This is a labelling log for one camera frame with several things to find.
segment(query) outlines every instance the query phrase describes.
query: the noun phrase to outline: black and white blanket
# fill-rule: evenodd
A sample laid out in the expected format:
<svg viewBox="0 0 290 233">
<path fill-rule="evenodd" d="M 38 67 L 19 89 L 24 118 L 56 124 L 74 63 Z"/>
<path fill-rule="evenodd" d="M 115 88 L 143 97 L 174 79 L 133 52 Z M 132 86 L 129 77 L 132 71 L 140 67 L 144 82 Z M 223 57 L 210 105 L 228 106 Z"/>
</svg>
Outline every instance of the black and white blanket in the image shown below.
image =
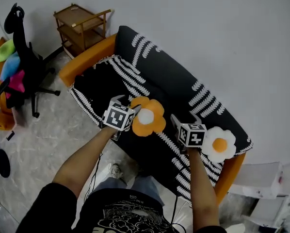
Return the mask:
<svg viewBox="0 0 290 233">
<path fill-rule="evenodd" d="M 117 88 L 105 89 L 103 79 L 107 76 L 111 80 L 120 79 L 125 88 L 118 88 L 120 85 L 117 83 Z M 172 113 L 188 123 L 193 122 L 190 111 L 198 115 L 208 129 L 219 126 L 231 130 L 236 137 L 235 155 L 253 147 L 245 131 L 201 82 L 151 41 L 126 26 L 121 26 L 117 34 L 115 55 L 97 64 L 95 73 L 93 68 L 85 72 L 70 90 L 80 107 L 98 125 L 101 112 L 106 108 L 98 107 L 97 90 L 93 86 L 101 88 L 99 93 L 108 94 L 106 100 L 126 89 L 129 101 L 134 97 L 147 96 L 161 102 L 167 122 L 162 133 L 138 137 L 131 130 L 123 132 L 116 144 L 143 169 L 150 171 L 158 182 L 187 201 L 190 201 L 189 160 L 179 152 L 170 121 Z M 201 158 L 215 186 L 224 163 L 212 163 L 203 154 Z"/>
</svg>

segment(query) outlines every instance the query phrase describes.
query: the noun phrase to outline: yellow flower center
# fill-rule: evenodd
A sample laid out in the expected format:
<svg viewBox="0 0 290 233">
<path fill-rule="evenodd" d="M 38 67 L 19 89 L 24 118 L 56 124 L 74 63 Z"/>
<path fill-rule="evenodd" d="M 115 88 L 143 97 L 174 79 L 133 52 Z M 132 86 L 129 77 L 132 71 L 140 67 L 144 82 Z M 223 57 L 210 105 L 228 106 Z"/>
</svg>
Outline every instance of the yellow flower center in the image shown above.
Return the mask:
<svg viewBox="0 0 290 233">
<path fill-rule="evenodd" d="M 227 149 L 227 141 L 222 138 L 217 138 L 212 144 L 216 152 L 224 152 Z"/>
</svg>

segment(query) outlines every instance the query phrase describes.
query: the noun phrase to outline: orange chair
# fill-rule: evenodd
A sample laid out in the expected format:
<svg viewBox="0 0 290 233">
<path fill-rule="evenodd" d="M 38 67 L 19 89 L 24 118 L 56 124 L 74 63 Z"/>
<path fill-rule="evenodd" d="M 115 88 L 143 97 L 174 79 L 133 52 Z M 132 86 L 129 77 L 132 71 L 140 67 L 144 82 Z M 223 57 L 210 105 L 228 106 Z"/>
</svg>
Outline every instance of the orange chair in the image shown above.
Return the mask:
<svg viewBox="0 0 290 233">
<path fill-rule="evenodd" d="M 113 55 L 115 39 L 116 35 L 114 34 L 95 44 L 67 63 L 67 65 L 59 73 L 59 76 L 64 84 L 67 87 L 71 86 L 77 75 L 81 75 L 88 67 L 93 66 L 102 58 Z M 244 158 L 245 154 L 242 154 L 225 161 L 220 178 L 214 188 L 218 203 L 220 203 L 227 194 L 240 170 Z"/>
</svg>

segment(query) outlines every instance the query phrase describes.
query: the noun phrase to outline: blue cushion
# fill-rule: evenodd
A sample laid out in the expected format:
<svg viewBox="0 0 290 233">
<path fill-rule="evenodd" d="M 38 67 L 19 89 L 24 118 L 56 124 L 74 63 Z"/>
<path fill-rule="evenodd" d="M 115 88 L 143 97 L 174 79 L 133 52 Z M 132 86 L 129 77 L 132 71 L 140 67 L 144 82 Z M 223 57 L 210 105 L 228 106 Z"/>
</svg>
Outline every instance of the blue cushion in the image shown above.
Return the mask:
<svg viewBox="0 0 290 233">
<path fill-rule="evenodd" d="M 15 52 L 10 55 L 3 65 L 3 69 L 0 73 L 0 80 L 4 81 L 5 79 L 13 76 L 18 70 L 19 64 L 20 58 L 18 53 Z"/>
</svg>

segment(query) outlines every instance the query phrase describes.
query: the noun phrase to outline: wooden shelf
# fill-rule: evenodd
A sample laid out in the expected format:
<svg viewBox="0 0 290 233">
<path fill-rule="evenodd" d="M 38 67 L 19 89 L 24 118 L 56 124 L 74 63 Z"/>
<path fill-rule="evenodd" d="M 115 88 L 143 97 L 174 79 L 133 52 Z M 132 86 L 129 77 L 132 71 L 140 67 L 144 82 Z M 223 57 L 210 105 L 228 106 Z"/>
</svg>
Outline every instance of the wooden shelf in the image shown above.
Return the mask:
<svg viewBox="0 0 290 233">
<path fill-rule="evenodd" d="M 82 53 L 82 49 L 80 49 L 76 45 L 73 45 L 68 40 L 63 42 L 62 46 L 65 48 L 65 51 L 68 52 L 68 55 L 71 55 L 70 57 L 75 58 L 76 56 L 78 56 L 78 55 L 80 55 Z"/>
<path fill-rule="evenodd" d="M 109 9 L 94 14 L 74 3 L 54 12 L 62 46 L 71 58 L 105 39 L 106 14 L 110 12 Z"/>
<path fill-rule="evenodd" d="M 68 39 L 72 44 L 77 45 L 80 49 L 85 51 L 87 48 L 103 40 L 103 37 L 93 30 L 86 30 L 84 32 L 85 47 L 83 45 L 82 36 L 75 32 L 72 28 L 67 25 L 62 25 L 58 28 L 58 31 Z"/>
<path fill-rule="evenodd" d="M 90 11 L 85 10 L 84 8 L 81 8 L 78 5 L 73 5 L 54 14 L 54 17 L 58 19 L 59 21 L 61 21 L 63 24 L 72 28 L 73 24 L 80 21 L 85 21 L 94 15 L 95 14 L 91 13 Z M 103 19 L 96 17 L 87 22 L 84 22 L 82 25 L 83 25 L 83 30 L 86 31 L 91 28 L 96 28 L 97 26 L 100 26 L 102 24 L 103 24 Z M 74 27 L 73 30 L 75 30 L 77 33 L 81 33 L 81 26 L 78 25 Z"/>
</svg>

